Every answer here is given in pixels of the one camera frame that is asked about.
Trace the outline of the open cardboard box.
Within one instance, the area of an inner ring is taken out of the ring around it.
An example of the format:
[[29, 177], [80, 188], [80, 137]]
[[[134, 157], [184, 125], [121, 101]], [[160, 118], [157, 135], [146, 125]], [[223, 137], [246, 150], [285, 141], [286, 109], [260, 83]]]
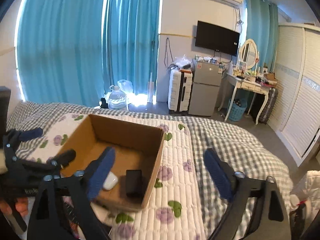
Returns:
[[[47, 138], [50, 157], [66, 150], [76, 152], [75, 159], [62, 169], [65, 177], [85, 169], [105, 148], [114, 148], [116, 155], [111, 172], [118, 177], [118, 183], [110, 191], [100, 190], [97, 200], [127, 211], [146, 208], [162, 158], [164, 131], [161, 128], [128, 116], [66, 114], [50, 129]], [[141, 198], [126, 196], [126, 170], [142, 170]]]

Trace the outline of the blue laundry basket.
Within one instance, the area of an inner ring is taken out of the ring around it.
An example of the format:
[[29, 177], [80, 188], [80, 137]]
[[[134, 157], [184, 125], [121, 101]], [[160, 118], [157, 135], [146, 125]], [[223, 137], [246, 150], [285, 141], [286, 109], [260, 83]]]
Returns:
[[231, 99], [228, 102], [228, 108], [230, 108], [230, 113], [228, 119], [234, 122], [240, 121], [246, 108], [247, 108], [247, 101], [243, 98], [235, 99], [233, 103], [231, 103]]

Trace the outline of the floral quilted bed cover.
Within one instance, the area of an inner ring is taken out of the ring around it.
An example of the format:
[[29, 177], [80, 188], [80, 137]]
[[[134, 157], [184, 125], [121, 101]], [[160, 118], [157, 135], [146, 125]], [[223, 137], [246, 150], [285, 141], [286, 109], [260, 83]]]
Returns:
[[67, 113], [40, 139], [28, 160], [45, 163], [63, 150], [76, 159], [63, 175], [84, 169], [108, 147], [118, 182], [93, 205], [111, 239], [204, 239], [189, 128], [178, 121]]

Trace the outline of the teal curtain right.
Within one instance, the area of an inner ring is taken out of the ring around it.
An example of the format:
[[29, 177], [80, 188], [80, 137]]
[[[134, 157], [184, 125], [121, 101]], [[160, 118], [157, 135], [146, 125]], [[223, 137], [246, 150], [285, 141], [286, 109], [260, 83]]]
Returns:
[[279, 38], [278, 7], [269, 0], [245, 0], [247, 9], [246, 38], [251, 38], [259, 50], [261, 70], [274, 69]]

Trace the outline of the grey checked blanket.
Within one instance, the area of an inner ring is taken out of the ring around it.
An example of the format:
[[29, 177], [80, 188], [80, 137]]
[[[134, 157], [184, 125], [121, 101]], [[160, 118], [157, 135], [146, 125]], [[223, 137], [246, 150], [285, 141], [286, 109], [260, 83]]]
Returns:
[[17, 155], [44, 163], [57, 152], [54, 143], [69, 137], [89, 114], [155, 126], [165, 133], [160, 171], [147, 207], [139, 212], [102, 211], [102, 220], [112, 227], [112, 239], [207, 239], [227, 207], [203, 162], [208, 148], [249, 178], [272, 176], [285, 206], [290, 204], [293, 183], [288, 167], [254, 135], [232, 124], [68, 103], [22, 102], [8, 119], [7, 129], [42, 128], [43, 136], [22, 143]]

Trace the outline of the white padded jacket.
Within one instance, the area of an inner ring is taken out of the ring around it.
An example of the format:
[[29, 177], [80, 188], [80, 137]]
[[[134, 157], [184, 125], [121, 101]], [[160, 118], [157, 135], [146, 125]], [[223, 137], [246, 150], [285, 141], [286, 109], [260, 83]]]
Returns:
[[290, 195], [292, 239], [319, 239], [319, 171], [308, 171]]

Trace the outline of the silver mini fridge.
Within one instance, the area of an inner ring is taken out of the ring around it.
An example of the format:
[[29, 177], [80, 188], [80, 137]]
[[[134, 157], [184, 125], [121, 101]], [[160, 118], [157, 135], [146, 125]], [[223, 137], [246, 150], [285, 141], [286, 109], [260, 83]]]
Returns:
[[197, 61], [188, 113], [195, 116], [211, 116], [214, 112], [222, 80], [219, 65]]

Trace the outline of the oval vanity mirror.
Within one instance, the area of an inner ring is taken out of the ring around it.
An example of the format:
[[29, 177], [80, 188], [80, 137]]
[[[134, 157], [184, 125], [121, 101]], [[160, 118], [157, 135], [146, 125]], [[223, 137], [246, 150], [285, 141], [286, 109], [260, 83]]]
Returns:
[[252, 69], [256, 65], [258, 49], [254, 40], [249, 38], [240, 47], [237, 64], [240, 68]]

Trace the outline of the black tv remote control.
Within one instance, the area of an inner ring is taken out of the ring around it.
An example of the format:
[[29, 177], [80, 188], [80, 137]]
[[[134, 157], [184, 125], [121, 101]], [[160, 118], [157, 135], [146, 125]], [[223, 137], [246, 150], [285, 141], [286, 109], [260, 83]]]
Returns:
[[77, 220], [75, 209], [72, 204], [68, 202], [63, 202], [63, 208], [66, 214], [67, 219], [70, 221], [72, 225], [78, 226], [79, 222]]

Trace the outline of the black wall television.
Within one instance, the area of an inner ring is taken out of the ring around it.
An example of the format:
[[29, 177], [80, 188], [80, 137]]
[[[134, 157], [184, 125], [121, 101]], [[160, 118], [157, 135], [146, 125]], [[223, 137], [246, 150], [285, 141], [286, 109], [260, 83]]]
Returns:
[[231, 56], [238, 53], [240, 33], [218, 25], [198, 21], [195, 46]]

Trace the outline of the small black box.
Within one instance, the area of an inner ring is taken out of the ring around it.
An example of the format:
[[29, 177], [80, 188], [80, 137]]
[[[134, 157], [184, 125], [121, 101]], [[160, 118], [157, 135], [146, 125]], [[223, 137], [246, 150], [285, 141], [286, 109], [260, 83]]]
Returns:
[[142, 170], [126, 170], [125, 192], [128, 198], [141, 198], [143, 193]]

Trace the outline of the clear water jug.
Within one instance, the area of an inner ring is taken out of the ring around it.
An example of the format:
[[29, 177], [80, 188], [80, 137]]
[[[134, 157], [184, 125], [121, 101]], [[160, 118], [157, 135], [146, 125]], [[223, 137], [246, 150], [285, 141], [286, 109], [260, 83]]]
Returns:
[[108, 107], [109, 109], [127, 111], [127, 96], [126, 94], [115, 85], [110, 86], [111, 93], [108, 97]]

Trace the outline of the blue curtain left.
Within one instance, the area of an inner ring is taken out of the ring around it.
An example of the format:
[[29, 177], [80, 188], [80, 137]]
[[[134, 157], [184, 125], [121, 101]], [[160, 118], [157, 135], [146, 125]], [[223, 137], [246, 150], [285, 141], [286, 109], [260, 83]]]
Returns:
[[96, 106], [104, 93], [103, 0], [26, 0], [17, 64], [25, 99]]

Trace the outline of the white louvered wardrobe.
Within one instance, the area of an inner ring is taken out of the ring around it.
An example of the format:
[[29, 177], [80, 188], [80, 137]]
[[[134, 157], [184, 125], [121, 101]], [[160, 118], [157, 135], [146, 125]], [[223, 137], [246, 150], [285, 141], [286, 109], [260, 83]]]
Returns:
[[279, 94], [268, 125], [300, 166], [319, 141], [318, 27], [279, 24], [274, 73]]

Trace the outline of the white dressing table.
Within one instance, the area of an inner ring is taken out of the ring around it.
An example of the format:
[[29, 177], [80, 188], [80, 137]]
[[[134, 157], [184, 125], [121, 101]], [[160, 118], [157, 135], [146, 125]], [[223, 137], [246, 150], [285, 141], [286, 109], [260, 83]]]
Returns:
[[256, 120], [255, 120], [255, 124], [257, 125], [259, 123], [259, 117], [262, 114], [265, 106], [267, 105], [267, 102], [268, 102], [268, 99], [269, 99], [268, 94], [269, 94], [270, 88], [262, 86], [261, 84], [259, 84], [257, 82], [245, 81], [244, 79], [240, 79], [240, 78], [238, 78], [238, 77], [236, 77], [236, 76], [234, 76], [232, 74], [229, 74], [227, 72], [225, 72], [222, 75], [222, 80], [225, 80], [226, 84], [224, 84], [223, 87], [222, 87], [222, 100], [221, 100], [220, 106], [218, 108], [218, 111], [221, 111], [221, 109], [223, 107], [223, 104], [224, 104], [224, 101], [225, 101], [225, 98], [226, 98], [226, 87], [227, 87], [227, 84], [230, 84], [230, 85], [232, 85], [234, 87], [233, 93], [232, 93], [232, 96], [231, 96], [231, 101], [233, 101], [235, 99], [237, 90], [242, 89], [242, 90], [254, 93], [254, 96], [253, 96], [252, 102], [250, 104], [248, 113], [250, 113], [250, 111], [252, 109], [253, 102], [255, 101], [255, 97], [257, 96], [257, 94], [264, 95], [263, 104], [260, 107], [260, 110], [259, 110], [259, 112], [257, 114], [257, 117], [256, 117]]

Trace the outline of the white suitcase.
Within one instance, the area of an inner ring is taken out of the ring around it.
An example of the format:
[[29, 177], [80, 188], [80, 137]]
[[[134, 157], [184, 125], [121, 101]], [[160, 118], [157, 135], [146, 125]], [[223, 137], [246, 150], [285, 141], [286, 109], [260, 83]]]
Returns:
[[168, 109], [174, 112], [188, 110], [193, 74], [190, 70], [175, 68], [170, 72]]

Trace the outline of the white earbuds case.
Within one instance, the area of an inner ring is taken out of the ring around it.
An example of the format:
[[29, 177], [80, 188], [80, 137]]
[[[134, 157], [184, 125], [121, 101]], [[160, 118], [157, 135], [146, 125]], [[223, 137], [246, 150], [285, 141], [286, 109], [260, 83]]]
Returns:
[[110, 171], [103, 183], [103, 189], [106, 191], [110, 191], [116, 186], [117, 183], [118, 177]]

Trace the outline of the blue curtain middle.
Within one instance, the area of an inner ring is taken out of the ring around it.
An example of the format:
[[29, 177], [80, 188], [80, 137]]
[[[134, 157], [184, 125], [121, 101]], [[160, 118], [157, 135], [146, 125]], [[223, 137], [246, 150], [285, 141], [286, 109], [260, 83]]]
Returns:
[[134, 94], [156, 84], [160, 0], [107, 0], [103, 29], [104, 90], [120, 80]]

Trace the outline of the blue curtain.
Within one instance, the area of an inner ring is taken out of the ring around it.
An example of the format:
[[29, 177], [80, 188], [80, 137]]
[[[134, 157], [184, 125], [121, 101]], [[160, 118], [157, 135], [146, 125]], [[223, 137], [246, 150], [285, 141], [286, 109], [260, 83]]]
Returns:
[[103, 0], [26, 0], [17, 64], [25, 99], [96, 106], [104, 93]]
[[156, 84], [160, 0], [107, 0], [103, 29], [104, 90], [120, 80], [134, 94]]

